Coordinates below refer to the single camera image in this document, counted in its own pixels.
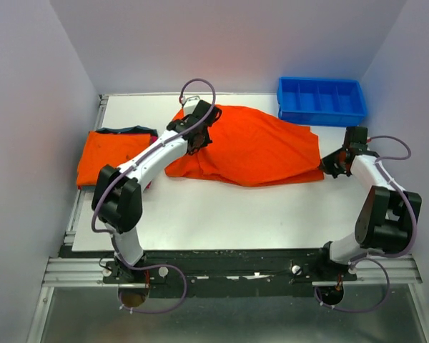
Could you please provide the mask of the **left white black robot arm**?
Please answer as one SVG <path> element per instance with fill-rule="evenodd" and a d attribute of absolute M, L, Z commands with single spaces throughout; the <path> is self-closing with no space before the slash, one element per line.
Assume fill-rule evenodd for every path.
<path fill-rule="evenodd" d="M 218 106 L 198 96 L 183 101 L 182 110 L 183 117 L 168 123 L 142 153 L 118 167 L 104 166 L 97 177 L 92 231 L 110 236 L 115 255 L 122 262 L 119 273 L 128 282 L 139 281 L 144 273 L 137 224 L 143 214 L 145 188 L 172 162 L 211 144 L 209 128 L 222 115 Z"/>

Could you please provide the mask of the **orange t shirt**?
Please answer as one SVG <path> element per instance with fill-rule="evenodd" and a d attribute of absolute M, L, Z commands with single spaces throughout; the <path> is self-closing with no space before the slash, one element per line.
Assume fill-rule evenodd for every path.
<path fill-rule="evenodd" d="M 242 187 L 318 182 L 319 139 L 308 126 L 287 123 L 259 109 L 220 106 L 209 128 L 211 144 L 168 165 L 168 177 L 225 182 Z"/>

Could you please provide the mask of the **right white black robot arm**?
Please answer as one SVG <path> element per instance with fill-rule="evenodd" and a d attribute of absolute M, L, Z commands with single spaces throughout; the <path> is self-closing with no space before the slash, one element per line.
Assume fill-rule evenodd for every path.
<path fill-rule="evenodd" d="M 321 159 L 320 170 L 337 178 L 355 177 L 368 191 L 354 232 L 328 242 L 321 249 L 324 257 L 315 261 L 315 273 L 324 280 L 339 274 L 341 266 L 348 266 L 367 256 L 398 258 L 413 247 L 418 230 L 422 204 L 419 194 L 400 186 L 383 166 L 383 161 L 405 161 L 411 157 L 409 146 L 402 140 L 387 135 L 402 144 L 405 156 L 380 156 L 369 149 L 375 140 L 363 126 L 349 126 L 345 130 L 342 147 Z"/>

